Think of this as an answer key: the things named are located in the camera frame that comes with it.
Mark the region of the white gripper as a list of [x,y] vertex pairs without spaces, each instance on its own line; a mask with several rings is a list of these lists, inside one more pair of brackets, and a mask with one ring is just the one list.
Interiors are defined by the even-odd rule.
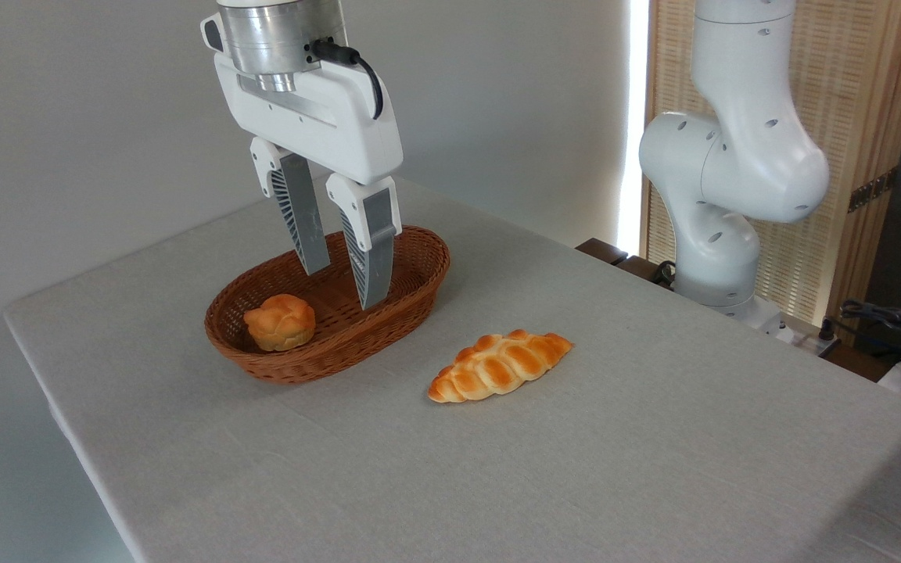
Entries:
[[310,160],[336,172],[326,191],[339,208],[361,309],[382,302],[389,295],[394,239],[403,231],[389,176],[403,164],[403,143],[389,101],[373,119],[368,75],[330,62],[293,74],[291,92],[264,91],[225,54],[214,54],[214,67],[230,113],[257,136],[249,153],[261,191],[278,204],[305,272],[330,264]]

